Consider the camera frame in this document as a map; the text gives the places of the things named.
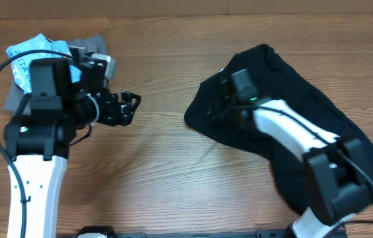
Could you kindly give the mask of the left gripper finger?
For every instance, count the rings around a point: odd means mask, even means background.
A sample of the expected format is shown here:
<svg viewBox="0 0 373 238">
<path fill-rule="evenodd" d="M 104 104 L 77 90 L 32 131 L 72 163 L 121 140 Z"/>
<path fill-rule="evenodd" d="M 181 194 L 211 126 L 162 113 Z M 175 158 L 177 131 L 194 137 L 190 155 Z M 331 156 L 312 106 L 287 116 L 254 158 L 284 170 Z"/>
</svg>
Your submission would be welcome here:
<svg viewBox="0 0 373 238">
<path fill-rule="evenodd" d="M 137 107 L 141 103 L 141 96 L 128 91 L 122 91 L 121 101 L 122 104 L 126 106 L 129 111 L 136 111 Z"/>
<path fill-rule="evenodd" d="M 117 124 L 121 126 L 127 126 L 131 124 L 134 111 L 132 110 L 131 104 L 121 104 L 118 111 Z"/>
</svg>

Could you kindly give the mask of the black t-shirt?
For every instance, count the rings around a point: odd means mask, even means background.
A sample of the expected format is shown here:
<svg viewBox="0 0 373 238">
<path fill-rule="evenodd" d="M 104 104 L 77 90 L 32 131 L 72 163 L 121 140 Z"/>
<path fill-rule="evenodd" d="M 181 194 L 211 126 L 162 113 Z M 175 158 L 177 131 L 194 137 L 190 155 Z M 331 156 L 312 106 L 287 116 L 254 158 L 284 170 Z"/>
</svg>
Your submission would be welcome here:
<svg viewBox="0 0 373 238">
<path fill-rule="evenodd" d="M 236 129 L 230 125 L 212 126 L 208 111 L 225 93 L 222 81 L 232 73 L 247 69 L 261 94 L 283 99 L 310 122 L 341 137 L 358 138 L 364 145 L 373 180 L 373 143 L 365 133 L 319 89 L 288 65 L 272 47 L 261 44 L 235 54 L 219 73 L 201 82 L 185 112 L 185 123 L 226 146 L 256 153 L 271 162 L 277 189 L 293 210 L 307 208 L 304 168 L 293 154 L 270 136 L 254 128 Z"/>
</svg>

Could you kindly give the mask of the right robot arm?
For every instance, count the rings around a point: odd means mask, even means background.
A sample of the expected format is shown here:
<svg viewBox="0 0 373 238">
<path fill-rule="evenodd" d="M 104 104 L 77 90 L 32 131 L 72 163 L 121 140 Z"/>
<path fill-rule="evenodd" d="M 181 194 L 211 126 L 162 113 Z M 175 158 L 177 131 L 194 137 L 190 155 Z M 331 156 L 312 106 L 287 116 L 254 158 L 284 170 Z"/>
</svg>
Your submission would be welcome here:
<svg viewBox="0 0 373 238">
<path fill-rule="evenodd" d="M 365 148 L 292 110 L 285 100 L 259 96 L 246 69 L 221 75 L 208 109 L 211 125 L 252 128 L 275 139 L 304 167 L 305 212 L 284 229 L 261 229 L 257 237 L 346 237 L 345 226 L 373 204 L 373 180 Z"/>
</svg>

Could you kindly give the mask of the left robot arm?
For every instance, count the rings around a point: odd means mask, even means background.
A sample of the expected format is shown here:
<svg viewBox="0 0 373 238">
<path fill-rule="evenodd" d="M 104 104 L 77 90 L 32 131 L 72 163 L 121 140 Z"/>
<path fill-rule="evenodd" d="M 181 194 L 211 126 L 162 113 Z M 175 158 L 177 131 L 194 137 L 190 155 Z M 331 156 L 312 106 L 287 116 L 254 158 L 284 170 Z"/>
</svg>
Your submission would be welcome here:
<svg viewBox="0 0 373 238">
<path fill-rule="evenodd" d="M 107 55 L 43 58 L 30 63 L 31 91 L 5 128 L 11 159 L 8 237 L 55 237 L 60 189 L 76 133 L 99 123 L 127 126 L 141 102 L 111 93 L 116 63 Z"/>
</svg>

